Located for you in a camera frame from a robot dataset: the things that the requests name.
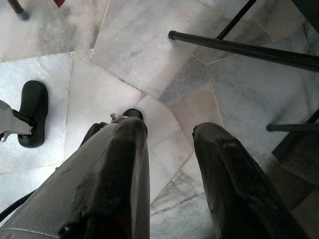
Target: grey marble tile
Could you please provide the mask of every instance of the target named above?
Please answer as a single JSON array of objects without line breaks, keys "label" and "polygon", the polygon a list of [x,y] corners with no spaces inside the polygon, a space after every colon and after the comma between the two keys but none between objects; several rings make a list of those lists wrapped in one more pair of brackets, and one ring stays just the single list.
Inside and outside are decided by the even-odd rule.
[{"label": "grey marble tile", "polygon": [[109,123],[111,113],[121,115],[140,99],[140,91],[73,54],[65,158],[80,146],[91,125]]},{"label": "grey marble tile", "polygon": [[175,205],[151,216],[153,239],[215,239],[204,194]]},{"label": "grey marble tile", "polygon": [[[319,56],[319,33],[305,22],[292,37],[294,49],[298,53]],[[311,114],[319,108],[319,73],[302,70],[308,104]]]},{"label": "grey marble tile", "polygon": [[198,87],[209,82],[206,67],[194,57],[191,57],[174,81],[160,96],[159,100],[167,105],[180,102],[185,96]]},{"label": "grey marble tile", "polygon": [[319,190],[313,191],[293,210],[293,215],[311,239],[319,238]]},{"label": "grey marble tile", "polygon": [[158,98],[196,48],[169,40],[168,32],[207,35],[218,19],[218,11],[194,0],[113,1],[92,61]]},{"label": "grey marble tile", "polygon": [[70,54],[0,63],[0,98],[19,110],[25,82],[43,82],[49,94],[45,142],[41,147],[22,147],[16,135],[0,145],[0,173],[55,165],[64,160],[64,142],[69,92]]},{"label": "grey marble tile", "polygon": [[185,96],[180,102],[170,106],[189,143],[193,144],[193,129],[204,122],[223,125],[220,111],[210,83]]},{"label": "grey marble tile", "polygon": [[151,204],[151,216],[204,193],[195,153]]},{"label": "grey marble tile", "polygon": [[306,20],[291,0],[268,0],[254,19],[273,40],[291,37]]},{"label": "grey marble tile", "polygon": [[[216,38],[229,22],[230,19],[221,18],[214,30],[209,34],[209,37]],[[225,40],[255,46],[262,46],[271,42],[270,36],[263,29],[261,29],[255,21],[239,21],[225,37]],[[209,64],[231,55],[234,54],[204,46],[199,46],[194,51],[194,56],[205,64]]]},{"label": "grey marble tile", "polygon": [[28,21],[6,1],[0,3],[0,61],[71,52],[94,47],[109,0],[24,0]]},{"label": "grey marble tile", "polygon": [[[291,48],[287,41],[284,45]],[[267,170],[275,162],[272,150],[286,133],[267,132],[266,125],[309,117],[299,69],[236,55],[208,70],[225,128]]]}]

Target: black metal rod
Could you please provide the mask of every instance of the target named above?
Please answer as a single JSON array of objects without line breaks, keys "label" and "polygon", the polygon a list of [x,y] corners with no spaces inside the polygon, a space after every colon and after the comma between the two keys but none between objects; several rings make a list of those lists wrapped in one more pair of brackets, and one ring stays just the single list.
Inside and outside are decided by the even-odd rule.
[{"label": "black metal rod", "polygon": [[319,57],[170,31],[168,37],[196,45],[319,72]]},{"label": "black metal rod", "polygon": [[8,3],[11,5],[12,9],[16,14],[23,13],[24,10],[17,0],[8,0]]},{"label": "black metal rod", "polygon": [[225,27],[225,29],[216,37],[216,39],[222,40],[226,35],[236,26],[239,20],[246,14],[246,12],[255,4],[257,0],[249,0],[246,5],[239,11],[239,13],[231,20],[231,22]]},{"label": "black metal rod", "polygon": [[[319,109],[307,120],[306,123],[315,123],[319,119]],[[281,162],[288,153],[307,135],[306,132],[291,132],[278,144],[272,154]]]},{"label": "black metal rod", "polygon": [[267,130],[270,132],[319,132],[319,123],[269,124]]}]

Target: leg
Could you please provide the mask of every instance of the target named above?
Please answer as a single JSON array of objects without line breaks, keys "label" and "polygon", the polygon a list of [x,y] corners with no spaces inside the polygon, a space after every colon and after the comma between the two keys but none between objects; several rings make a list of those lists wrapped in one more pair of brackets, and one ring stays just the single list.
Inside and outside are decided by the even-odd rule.
[{"label": "leg", "polygon": [[308,239],[273,185],[243,145],[222,127],[193,132],[211,218],[218,238]]},{"label": "leg", "polygon": [[14,10],[14,12],[20,20],[29,19],[29,15],[26,13],[26,11],[24,11],[24,9],[21,7],[17,0],[8,0],[8,3],[11,5],[12,9]]}]

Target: marble floor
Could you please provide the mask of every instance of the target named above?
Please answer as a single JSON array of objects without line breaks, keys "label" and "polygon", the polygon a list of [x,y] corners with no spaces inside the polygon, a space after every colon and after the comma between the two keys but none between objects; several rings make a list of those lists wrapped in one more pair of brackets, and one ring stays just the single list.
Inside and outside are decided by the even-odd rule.
[{"label": "marble floor", "polygon": [[[167,38],[172,29],[216,37],[245,0],[20,3],[28,21],[0,2],[0,99],[18,110],[23,84],[40,80],[49,113],[43,146],[22,148],[13,135],[0,145],[0,211],[41,185],[93,123],[134,107],[149,131],[151,238],[215,238],[191,136],[207,121],[241,140],[305,218],[296,206],[313,205],[314,181],[279,166],[271,151],[286,134],[265,127],[313,114],[319,74]],[[226,40],[319,55],[318,34],[290,0],[257,1]]]}]

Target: black rubber foot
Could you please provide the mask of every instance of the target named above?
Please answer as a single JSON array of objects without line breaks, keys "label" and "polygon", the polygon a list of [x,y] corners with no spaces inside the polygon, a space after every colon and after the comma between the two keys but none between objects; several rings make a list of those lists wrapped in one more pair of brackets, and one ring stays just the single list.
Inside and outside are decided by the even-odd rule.
[{"label": "black rubber foot", "polygon": [[29,20],[29,14],[26,11],[23,11],[20,14],[16,14],[18,16],[18,18],[22,21],[27,21]]},{"label": "black rubber foot", "polygon": [[142,112],[136,110],[136,109],[129,109],[123,113],[124,116],[128,117],[137,117],[140,118],[141,120],[144,120]]},{"label": "black rubber foot", "polygon": [[48,102],[48,91],[43,83],[28,81],[24,84],[19,113],[32,119],[34,133],[32,135],[18,135],[19,143],[23,147],[36,148],[43,144]]},{"label": "black rubber foot", "polygon": [[174,35],[175,32],[176,32],[176,31],[170,31],[170,32],[168,33],[169,39],[174,40],[173,35]]},{"label": "black rubber foot", "polygon": [[269,125],[266,126],[266,130],[267,130],[268,132],[273,132],[273,131],[271,130],[271,126],[272,126],[272,124],[269,124]]}]

